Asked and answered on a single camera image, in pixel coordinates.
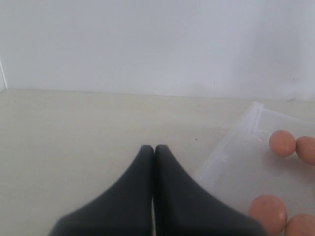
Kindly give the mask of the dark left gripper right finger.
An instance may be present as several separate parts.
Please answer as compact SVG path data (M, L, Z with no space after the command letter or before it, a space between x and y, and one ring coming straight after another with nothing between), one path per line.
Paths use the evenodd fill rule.
M154 155L153 201L158 236L264 236L262 225L203 189L167 145Z

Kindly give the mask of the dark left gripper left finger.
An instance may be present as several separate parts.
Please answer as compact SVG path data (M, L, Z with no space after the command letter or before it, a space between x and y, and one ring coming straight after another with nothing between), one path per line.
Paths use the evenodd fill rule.
M154 150L142 146L103 194L60 218L52 236L151 236Z

